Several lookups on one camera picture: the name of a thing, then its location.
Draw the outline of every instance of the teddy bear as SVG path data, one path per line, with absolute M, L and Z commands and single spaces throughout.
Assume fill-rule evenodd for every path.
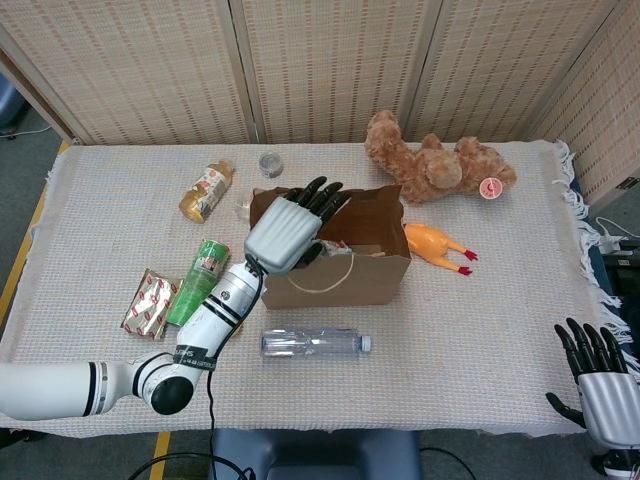
M 475 137 L 464 137 L 453 151 L 446 150 L 432 133 L 412 151 L 402 140 L 396 116 L 378 112 L 367 126 L 367 155 L 402 185 L 402 195 L 411 203 L 436 200 L 451 193 L 480 194 L 486 178 L 497 178 L 503 188 L 516 183 L 515 170 L 493 148 Z

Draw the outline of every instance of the brown bottle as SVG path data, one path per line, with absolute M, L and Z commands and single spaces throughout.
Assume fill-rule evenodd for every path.
M 235 167 L 229 160 L 212 163 L 180 201 L 180 211 L 196 223 L 204 223 L 227 191 Z

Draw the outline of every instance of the bottle cap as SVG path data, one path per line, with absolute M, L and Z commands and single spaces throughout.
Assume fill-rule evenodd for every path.
M 233 163 L 233 161 L 229 160 L 229 159 L 224 159 L 224 160 L 220 160 L 218 163 L 221 163 L 222 165 L 225 165 L 227 168 L 229 168 L 232 172 L 236 171 L 236 164 Z
M 487 177 L 480 182 L 480 195 L 487 200 L 495 200 L 502 194 L 502 182 L 497 178 Z
M 360 337 L 361 348 L 363 352 L 371 351 L 371 337 L 369 335 L 363 335 Z
M 276 178 L 284 170 L 284 165 L 280 155 L 275 152 L 264 152 L 258 160 L 260 171 L 267 178 Z

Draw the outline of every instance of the gray carpet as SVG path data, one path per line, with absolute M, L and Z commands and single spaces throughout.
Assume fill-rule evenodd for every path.
M 34 130 L 44 125 L 35 112 L 29 111 L 19 128 Z M 9 274 L 59 144 L 53 131 L 13 141 L 0 139 L 0 285 Z M 208 432 L 175 432 L 171 438 L 173 452 L 206 452 L 208 448 Z M 19 442 L 0 450 L 0 479 L 125 479 L 152 458 L 155 439 L 154 434 L 83 440 L 46 436 L 36 442 Z M 423 432 L 422 444 L 454 452 L 467 462 L 478 480 L 602 478 L 589 466 L 596 448 L 586 435 L 529 439 L 522 435 L 437 430 Z M 445 455 L 422 455 L 425 479 L 469 478 Z M 202 460 L 178 460 L 167 464 L 165 479 L 206 478 L 206 472 Z
M 47 123 L 31 108 L 22 112 L 18 131 Z M 15 140 L 0 138 L 0 285 L 4 286 L 60 147 L 53 129 Z

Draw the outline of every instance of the white cable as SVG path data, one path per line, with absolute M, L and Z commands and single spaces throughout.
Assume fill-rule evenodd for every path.
M 18 137 L 20 135 L 31 135 L 32 133 L 42 133 L 42 132 L 46 132 L 50 128 L 51 128 L 51 125 L 49 125 L 47 128 L 43 128 L 42 130 L 33 130 L 31 132 L 16 132 L 16 133 L 11 133 L 9 135 L 0 135 L 0 138 Z
M 608 218 L 605 217 L 596 217 L 596 223 L 598 224 L 598 226 L 600 228 L 602 228 L 602 230 L 604 231 L 605 235 L 609 235 L 608 230 L 605 228 L 604 225 L 602 225 L 602 223 L 600 223 L 600 221 L 604 220 L 605 222 L 609 222 L 611 225 L 613 225 L 614 227 L 616 227 L 618 230 L 623 231 L 624 233 L 626 233 L 627 235 L 634 237 L 634 238 L 640 238 L 640 235 L 635 235 L 633 233 L 631 233 L 629 230 L 622 228 L 620 225 L 618 225 L 616 222 L 614 222 L 613 220 L 609 220 Z

